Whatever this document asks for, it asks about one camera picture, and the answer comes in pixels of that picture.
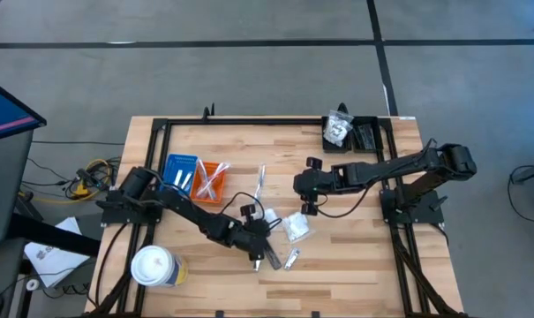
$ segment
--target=small plastic bag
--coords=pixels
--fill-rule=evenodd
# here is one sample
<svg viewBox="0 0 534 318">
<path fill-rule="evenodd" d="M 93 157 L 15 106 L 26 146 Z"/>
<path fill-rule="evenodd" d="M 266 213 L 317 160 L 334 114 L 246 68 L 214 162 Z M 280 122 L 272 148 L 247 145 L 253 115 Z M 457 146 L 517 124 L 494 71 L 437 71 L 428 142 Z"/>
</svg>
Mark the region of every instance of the small plastic bag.
<svg viewBox="0 0 534 318">
<path fill-rule="evenodd" d="M 301 212 L 296 212 L 282 219 L 282 226 L 290 243 L 296 243 L 314 233 L 308 226 L 308 219 Z"/>
<path fill-rule="evenodd" d="M 330 110 L 326 128 L 323 131 L 323 138 L 341 147 L 347 133 L 353 129 L 351 121 L 353 121 L 353 116 L 338 110 Z"/>
</svg>

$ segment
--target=paper cup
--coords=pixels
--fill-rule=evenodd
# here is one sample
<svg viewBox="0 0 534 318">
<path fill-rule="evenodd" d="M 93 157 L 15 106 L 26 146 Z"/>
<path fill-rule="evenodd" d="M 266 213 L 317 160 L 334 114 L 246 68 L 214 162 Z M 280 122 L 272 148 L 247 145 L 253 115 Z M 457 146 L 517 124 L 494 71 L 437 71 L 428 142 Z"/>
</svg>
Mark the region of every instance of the paper cup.
<svg viewBox="0 0 534 318">
<path fill-rule="evenodd" d="M 145 246 L 133 257 L 132 276 L 145 286 L 174 287 L 188 276 L 188 267 L 182 257 L 160 246 Z"/>
</svg>

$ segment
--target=orange bin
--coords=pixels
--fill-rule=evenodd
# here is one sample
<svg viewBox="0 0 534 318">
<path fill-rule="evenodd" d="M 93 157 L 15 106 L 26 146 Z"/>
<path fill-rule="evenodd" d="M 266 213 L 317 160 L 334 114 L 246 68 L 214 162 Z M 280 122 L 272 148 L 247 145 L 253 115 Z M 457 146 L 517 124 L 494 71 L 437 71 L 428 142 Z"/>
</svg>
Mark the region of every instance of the orange bin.
<svg viewBox="0 0 534 318">
<path fill-rule="evenodd" d="M 214 174 L 217 167 L 220 165 L 219 163 L 204 163 L 204 168 L 206 169 L 206 174 L 210 178 Z M 222 172 L 222 174 L 214 181 L 212 184 L 212 188 L 215 192 L 215 198 L 216 200 L 212 200 L 208 196 L 205 198 L 197 198 L 196 193 L 198 192 L 198 189 L 200 185 L 202 184 L 202 176 L 199 174 L 199 169 L 196 168 L 196 173 L 194 174 L 194 182 L 192 182 L 192 189 L 190 191 L 190 198 L 193 201 L 196 202 L 205 202 L 205 203 L 221 203 L 222 202 L 222 195 L 223 195 L 223 185 L 225 183 L 225 173 L 226 171 Z"/>
</svg>

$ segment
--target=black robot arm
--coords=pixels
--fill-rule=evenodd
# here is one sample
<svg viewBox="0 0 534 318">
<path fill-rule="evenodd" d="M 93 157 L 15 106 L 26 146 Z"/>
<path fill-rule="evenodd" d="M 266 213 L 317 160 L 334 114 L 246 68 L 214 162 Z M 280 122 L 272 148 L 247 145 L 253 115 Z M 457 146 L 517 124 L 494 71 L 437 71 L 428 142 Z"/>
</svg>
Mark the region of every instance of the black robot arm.
<svg viewBox="0 0 534 318">
<path fill-rule="evenodd" d="M 155 179 L 160 185 L 153 184 Z M 254 220 L 251 214 L 254 205 L 241 207 L 245 216 L 243 223 L 234 217 L 224 214 L 208 213 L 194 204 L 187 193 L 173 185 L 164 185 L 160 176 L 152 170 L 133 168 L 118 190 L 110 192 L 106 201 L 98 201 L 101 208 L 132 209 L 146 212 L 151 208 L 167 208 L 188 221 L 196 224 L 199 231 L 215 243 L 226 247 L 235 246 L 249 254 L 249 260 L 263 260 L 267 237 L 270 235 L 269 224 L 262 220 Z"/>
<path fill-rule="evenodd" d="M 322 161 L 309 157 L 310 169 L 294 177 L 294 191 L 305 202 L 302 213 L 317 215 L 315 202 L 318 195 L 358 193 L 384 179 L 426 171 L 396 195 L 396 208 L 403 209 L 448 180 L 467 180 L 477 172 L 477 166 L 467 147 L 445 144 L 413 155 L 406 155 L 382 163 L 343 163 L 322 171 Z"/>
</svg>

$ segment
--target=monitor screen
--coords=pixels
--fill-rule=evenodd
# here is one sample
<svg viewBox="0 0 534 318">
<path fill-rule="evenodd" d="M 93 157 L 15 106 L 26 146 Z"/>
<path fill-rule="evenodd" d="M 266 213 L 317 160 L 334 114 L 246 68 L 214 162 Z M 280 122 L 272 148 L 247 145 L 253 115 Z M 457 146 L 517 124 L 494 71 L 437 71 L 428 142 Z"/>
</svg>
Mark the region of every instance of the monitor screen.
<svg viewBox="0 0 534 318">
<path fill-rule="evenodd" d="M 44 125 L 45 120 L 0 88 L 0 138 Z"/>
</svg>

